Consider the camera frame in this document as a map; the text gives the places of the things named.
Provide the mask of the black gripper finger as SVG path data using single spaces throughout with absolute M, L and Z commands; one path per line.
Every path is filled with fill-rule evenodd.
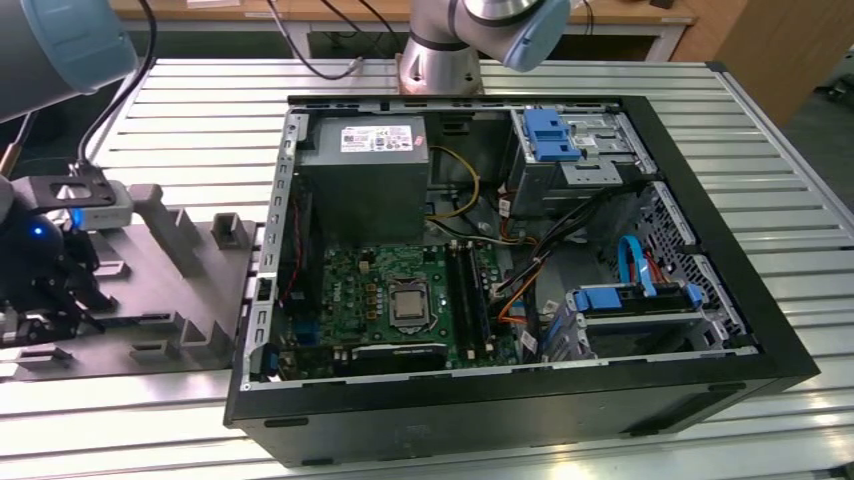
M 63 234 L 62 247 L 63 253 L 57 261 L 67 274 L 66 287 L 74 300 L 87 309 L 109 309 L 110 298 L 101 293 L 94 278 L 99 261 L 89 236 Z
M 27 285 L 1 287 L 1 306 L 13 319 L 1 333 L 1 347 L 25 347 L 62 340 L 77 335 L 86 318 L 73 297 L 51 279 L 34 279 Z

